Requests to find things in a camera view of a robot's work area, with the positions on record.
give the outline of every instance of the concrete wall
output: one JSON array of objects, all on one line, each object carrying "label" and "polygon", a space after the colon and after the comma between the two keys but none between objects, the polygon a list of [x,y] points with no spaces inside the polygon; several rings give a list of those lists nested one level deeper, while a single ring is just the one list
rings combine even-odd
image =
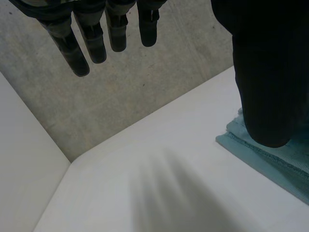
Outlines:
[{"label": "concrete wall", "polygon": [[233,65],[231,35],[210,0],[168,0],[160,9],[155,46],[140,41],[137,7],[127,14],[127,48],[91,62],[75,76],[45,29],[0,1],[0,72],[70,161]]},{"label": "concrete wall", "polygon": [[0,231],[33,231],[69,165],[0,73]]}]

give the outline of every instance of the teal towel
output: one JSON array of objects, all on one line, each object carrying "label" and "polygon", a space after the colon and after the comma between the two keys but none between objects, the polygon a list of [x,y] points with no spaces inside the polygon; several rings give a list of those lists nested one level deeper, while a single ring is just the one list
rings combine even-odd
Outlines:
[{"label": "teal towel", "polygon": [[246,130],[241,109],[239,116],[226,129],[226,134],[216,138],[220,145],[309,204],[309,123],[304,124],[290,142],[280,148],[256,143]]}]

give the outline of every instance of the white wall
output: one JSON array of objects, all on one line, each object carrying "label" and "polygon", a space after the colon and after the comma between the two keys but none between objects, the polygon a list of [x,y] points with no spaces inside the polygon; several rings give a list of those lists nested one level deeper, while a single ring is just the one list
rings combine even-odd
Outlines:
[{"label": "white wall", "polygon": [[0,231],[33,231],[69,165],[0,73]]},{"label": "white wall", "polygon": [[309,206],[215,141],[241,107],[234,77],[226,70],[81,155],[35,232],[308,232]]}]

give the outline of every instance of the gray concrete surface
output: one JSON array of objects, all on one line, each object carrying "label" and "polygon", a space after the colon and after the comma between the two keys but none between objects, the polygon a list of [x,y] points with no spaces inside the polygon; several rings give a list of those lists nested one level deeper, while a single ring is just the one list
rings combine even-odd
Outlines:
[{"label": "gray concrete surface", "polygon": [[233,65],[231,35],[210,0],[168,0],[157,44],[140,42],[136,6],[128,14],[127,49],[75,76],[48,33],[7,0],[0,3],[0,71],[70,161]]}]

